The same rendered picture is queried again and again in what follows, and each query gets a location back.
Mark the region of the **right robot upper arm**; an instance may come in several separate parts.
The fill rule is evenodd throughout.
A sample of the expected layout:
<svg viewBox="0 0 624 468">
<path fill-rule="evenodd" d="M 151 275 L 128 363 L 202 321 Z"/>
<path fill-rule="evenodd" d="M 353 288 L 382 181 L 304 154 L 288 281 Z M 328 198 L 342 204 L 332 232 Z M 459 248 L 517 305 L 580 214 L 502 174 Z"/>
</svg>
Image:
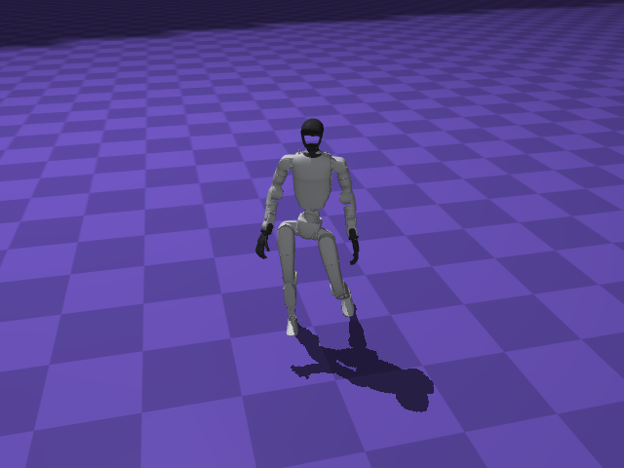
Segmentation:
<svg viewBox="0 0 624 468">
<path fill-rule="evenodd" d="M 294 155 L 284 155 L 278 163 L 271 185 L 271 187 L 273 187 L 271 199 L 282 199 L 284 190 L 281 188 L 281 186 L 283 185 L 288 175 L 288 171 L 292 168 L 293 157 Z"/>
</svg>

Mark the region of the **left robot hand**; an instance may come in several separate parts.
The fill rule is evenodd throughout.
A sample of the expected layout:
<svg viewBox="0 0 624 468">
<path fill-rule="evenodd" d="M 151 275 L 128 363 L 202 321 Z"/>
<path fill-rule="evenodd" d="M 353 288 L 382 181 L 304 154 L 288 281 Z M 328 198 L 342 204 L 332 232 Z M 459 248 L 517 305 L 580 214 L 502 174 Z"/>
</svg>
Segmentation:
<svg viewBox="0 0 624 468">
<path fill-rule="evenodd" d="M 359 243 L 358 243 L 358 240 L 357 240 L 359 238 L 359 236 L 356 235 L 356 231 L 355 231 L 354 228 L 349 229 L 349 236 L 350 236 L 349 240 L 352 241 L 353 250 L 354 250 L 354 253 L 353 253 L 354 258 L 353 258 L 353 260 L 350 261 L 351 262 L 350 265 L 353 265 L 353 264 L 355 264 L 358 261 L 358 258 L 359 258 L 358 257 Z"/>
</svg>

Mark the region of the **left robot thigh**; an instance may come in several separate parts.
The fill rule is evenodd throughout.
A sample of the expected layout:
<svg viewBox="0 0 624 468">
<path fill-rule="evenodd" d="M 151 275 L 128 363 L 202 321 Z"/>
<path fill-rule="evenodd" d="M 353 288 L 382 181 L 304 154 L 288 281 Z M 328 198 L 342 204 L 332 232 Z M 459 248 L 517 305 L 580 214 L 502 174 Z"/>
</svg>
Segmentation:
<svg viewBox="0 0 624 468">
<path fill-rule="evenodd" d="M 320 255 L 330 280 L 331 294 L 334 296 L 342 296 L 344 295 L 344 284 L 340 271 L 335 237 L 329 230 L 321 227 L 317 240 Z"/>
</svg>

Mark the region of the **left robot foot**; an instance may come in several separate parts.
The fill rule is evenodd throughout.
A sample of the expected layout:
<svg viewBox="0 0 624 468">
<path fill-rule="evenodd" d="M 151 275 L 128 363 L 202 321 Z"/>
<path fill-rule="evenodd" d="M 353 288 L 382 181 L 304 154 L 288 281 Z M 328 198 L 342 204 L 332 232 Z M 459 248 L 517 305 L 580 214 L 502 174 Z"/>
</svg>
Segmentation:
<svg viewBox="0 0 624 468">
<path fill-rule="evenodd" d="M 350 289 L 348 288 L 350 298 L 342 299 L 341 306 L 343 315 L 346 317 L 352 317 L 354 315 L 354 303 L 351 297 Z"/>
</svg>

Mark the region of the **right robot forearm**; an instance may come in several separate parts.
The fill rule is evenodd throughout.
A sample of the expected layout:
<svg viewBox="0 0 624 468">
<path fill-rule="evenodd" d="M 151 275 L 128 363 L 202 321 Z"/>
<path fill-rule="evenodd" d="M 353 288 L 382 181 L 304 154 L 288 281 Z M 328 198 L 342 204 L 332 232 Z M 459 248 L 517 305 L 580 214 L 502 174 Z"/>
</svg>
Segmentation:
<svg viewBox="0 0 624 468">
<path fill-rule="evenodd" d="M 274 229 L 274 222 L 275 222 L 275 218 L 276 218 L 276 211 L 277 211 L 277 207 L 278 207 L 278 202 L 276 202 L 275 200 L 271 200 L 272 197 L 272 193 L 273 193 L 273 187 L 270 187 L 268 190 L 268 194 L 267 194 L 267 198 L 266 198 L 266 209 L 265 209 L 265 214 L 264 214 L 264 221 L 262 223 L 262 229 L 265 230 L 268 223 L 272 223 L 273 224 L 273 229 Z M 273 231 L 272 229 L 272 231 Z"/>
</svg>

